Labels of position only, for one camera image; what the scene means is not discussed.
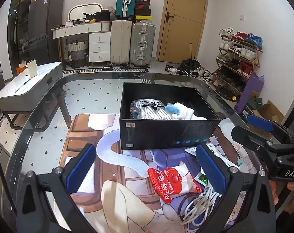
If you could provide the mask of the person's right hand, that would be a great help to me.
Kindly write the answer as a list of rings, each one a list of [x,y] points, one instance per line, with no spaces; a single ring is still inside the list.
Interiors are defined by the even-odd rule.
[[[274,205],[277,206],[279,202],[278,194],[277,194],[277,183],[274,180],[269,181],[273,202]],[[283,211],[292,214],[294,212],[294,183],[287,183],[287,190],[289,190],[289,196],[286,200],[280,205],[279,209],[276,209],[276,213],[279,215]]]

